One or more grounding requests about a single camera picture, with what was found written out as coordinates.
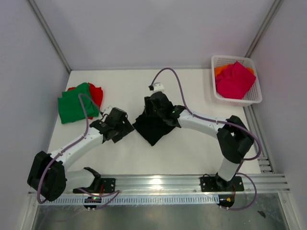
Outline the black t shirt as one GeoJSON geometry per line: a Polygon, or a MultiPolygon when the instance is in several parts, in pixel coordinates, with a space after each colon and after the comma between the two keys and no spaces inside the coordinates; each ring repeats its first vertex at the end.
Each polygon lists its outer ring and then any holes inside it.
{"type": "Polygon", "coordinates": [[[136,118],[133,127],[151,146],[175,129],[159,117],[148,116],[145,110],[136,118]]]}

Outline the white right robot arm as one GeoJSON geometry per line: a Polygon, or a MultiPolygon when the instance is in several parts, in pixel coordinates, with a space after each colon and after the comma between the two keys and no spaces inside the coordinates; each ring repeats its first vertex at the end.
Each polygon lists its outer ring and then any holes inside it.
{"type": "Polygon", "coordinates": [[[224,158],[215,175],[215,185],[221,191],[229,189],[245,155],[254,144],[254,138],[245,132],[241,119],[234,115],[221,123],[213,118],[201,119],[201,114],[190,113],[186,106],[173,105],[164,94],[161,83],[150,85],[149,89],[152,94],[144,99],[146,116],[157,117],[167,127],[196,130],[218,140],[224,158]]]}

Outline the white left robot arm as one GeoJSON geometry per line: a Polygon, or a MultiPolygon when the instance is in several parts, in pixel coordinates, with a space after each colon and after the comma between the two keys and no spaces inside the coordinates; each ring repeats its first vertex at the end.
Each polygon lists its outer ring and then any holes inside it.
{"type": "Polygon", "coordinates": [[[102,186],[100,173],[90,167],[71,172],[68,169],[95,147],[109,140],[117,143],[133,130],[128,114],[119,108],[112,108],[105,120],[87,123],[85,132],[69,144],[50,153],[37,153],[27,184],[36,190],[38,197],[43,196],[47,201],[54,201],[64,192],[72,190],[98,193],[102,186]]]}

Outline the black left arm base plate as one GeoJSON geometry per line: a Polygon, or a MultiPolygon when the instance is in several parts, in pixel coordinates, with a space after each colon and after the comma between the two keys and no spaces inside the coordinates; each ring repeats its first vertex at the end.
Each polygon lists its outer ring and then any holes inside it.
{"type": "Polygon", "coordinates": [[[87,187],[82,188],[84,191],[91,194],[110,194],[115,191],[116,179],[115,178],[99,178],[94,179],[93,183],[87,187]]]}

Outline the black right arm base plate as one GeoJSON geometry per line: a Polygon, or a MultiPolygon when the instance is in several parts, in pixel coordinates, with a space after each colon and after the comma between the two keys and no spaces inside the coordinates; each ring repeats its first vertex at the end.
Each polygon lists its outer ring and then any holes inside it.
{"type": "Polygon", "coordinates": [[[225,181],[218,174],[204,174],[200,177],[202,192],[243,192],[244,185],[240,176],[234,176],[230,181],[225,181]]]}

